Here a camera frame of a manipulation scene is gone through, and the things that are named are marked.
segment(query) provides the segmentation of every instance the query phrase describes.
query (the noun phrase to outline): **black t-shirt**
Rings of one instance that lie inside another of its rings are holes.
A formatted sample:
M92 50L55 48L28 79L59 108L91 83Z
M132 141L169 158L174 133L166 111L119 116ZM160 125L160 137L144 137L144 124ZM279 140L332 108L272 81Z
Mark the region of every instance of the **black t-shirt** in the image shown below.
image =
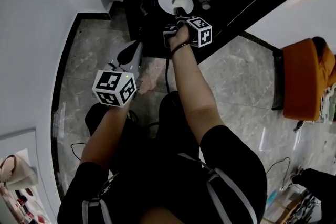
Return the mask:
M201 150L210 168L220 168L251 203L258 223L265 212L267 180L257 157L226 126L216 126L202 138ZM104 186L108 173L95 163L83 163L62 201L59 223L82 223L82 202L98 193L113 224L137 223L151 206L165 207L183 223L222 223L206 186L208 171L178 155L156 152L143 163L120 172ZM211 181L231 222L252 223L234 191L219 177Z

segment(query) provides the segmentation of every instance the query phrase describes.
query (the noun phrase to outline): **wrist strap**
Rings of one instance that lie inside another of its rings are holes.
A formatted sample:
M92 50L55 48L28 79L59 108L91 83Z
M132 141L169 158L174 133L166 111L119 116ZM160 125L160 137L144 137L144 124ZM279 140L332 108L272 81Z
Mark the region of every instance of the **wrist strap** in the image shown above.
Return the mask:
M177 50L181 49L183 46L188 45L188 44L190 44L190 42L185 42L185 43L182 43L182 44L178 45L175 49L172 50L172 52L170 53L170 56L173 56L173 54L174 54Z

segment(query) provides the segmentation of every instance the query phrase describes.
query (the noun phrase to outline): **hand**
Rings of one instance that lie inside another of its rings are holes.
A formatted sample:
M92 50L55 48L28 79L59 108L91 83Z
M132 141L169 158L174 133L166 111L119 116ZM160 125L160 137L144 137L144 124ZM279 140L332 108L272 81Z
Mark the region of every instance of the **hand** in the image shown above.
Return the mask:
M178 45L189 41L189 30L186 25L182 26L176 33L174 37L168 39L170 45L170 50L173 50Z

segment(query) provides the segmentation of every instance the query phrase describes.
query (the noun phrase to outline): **marble floor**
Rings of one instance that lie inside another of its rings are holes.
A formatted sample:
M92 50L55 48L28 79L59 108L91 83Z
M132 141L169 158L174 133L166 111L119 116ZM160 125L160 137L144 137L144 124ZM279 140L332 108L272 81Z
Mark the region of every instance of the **marble floor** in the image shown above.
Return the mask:
M65 192L79 164L70 145L85 143L90 137L84 117L97 103L91 90L96 72L119 45L128 41L122 9L117 10L112 21L83 20L78 28L62 82L59 110L52 123L58 141L60 173L57 176ZM336 172L334 124L306 123L295 134L293 128L297 122L285 119L282 111L271 110L275 77L272 51L238 36L199 67L213 90L223 122L259 156L265 170L274 162L290 157L290 171L302 165ZM159 105L166 95L164 71L164 59L143 58L139 94L131 104L141 125L158 121ZM169 82L170 88L176 89L172 63ZM80 157L83 147L74 145L77 156ZM268 173L268 195L279 190L287 167L288 160ZM275 218L273 212L268 212L269 219Z

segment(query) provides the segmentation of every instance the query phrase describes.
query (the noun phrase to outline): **orange chair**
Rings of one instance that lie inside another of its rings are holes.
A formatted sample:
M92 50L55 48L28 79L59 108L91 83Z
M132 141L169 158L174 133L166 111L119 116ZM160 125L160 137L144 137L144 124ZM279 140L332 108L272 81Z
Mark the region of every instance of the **orange chair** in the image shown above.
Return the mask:
M285 47L283 56L284 117L316 121L320 114L321 97L335 66L335 56L324 39L319 37Z

